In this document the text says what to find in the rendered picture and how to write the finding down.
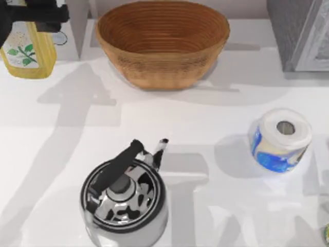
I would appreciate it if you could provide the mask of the yellow bottle with leaf label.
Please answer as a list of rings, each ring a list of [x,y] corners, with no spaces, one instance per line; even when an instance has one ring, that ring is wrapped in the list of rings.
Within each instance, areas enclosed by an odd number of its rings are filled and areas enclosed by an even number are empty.
[[[57,60],[52,35],[38,32],[33,22],[15,22],[0,55],[8,72],[23,79],[49,77]]]

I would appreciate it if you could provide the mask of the pale grey rounded box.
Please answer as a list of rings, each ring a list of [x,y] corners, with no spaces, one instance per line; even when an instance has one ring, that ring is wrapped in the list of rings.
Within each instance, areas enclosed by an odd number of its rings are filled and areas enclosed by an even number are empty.
[[[67,35],[62,31],[59,31],[57,33],[53,33],[52,34],[52,39],[53,39],[54,45],[57,45],[57,46],[63,46],[68,41]]]

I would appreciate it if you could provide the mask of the brown woven basket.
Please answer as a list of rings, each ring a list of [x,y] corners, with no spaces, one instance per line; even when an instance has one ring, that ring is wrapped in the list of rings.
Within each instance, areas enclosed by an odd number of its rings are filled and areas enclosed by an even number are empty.
[[[145,90],[193,86],[213,66],[230,36],[218,11],[181,0],[143,0],[111,9],[95,26],[114,68]]]

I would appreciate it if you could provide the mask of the white and blue paper roll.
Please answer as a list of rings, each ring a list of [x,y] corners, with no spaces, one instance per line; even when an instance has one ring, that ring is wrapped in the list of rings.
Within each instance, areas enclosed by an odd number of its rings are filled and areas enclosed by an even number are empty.
[[[251,141],[251,155],[262,167],[286,173],[303,158],[312,141],[310,123],[291,109],[276,108],[258,121]]]

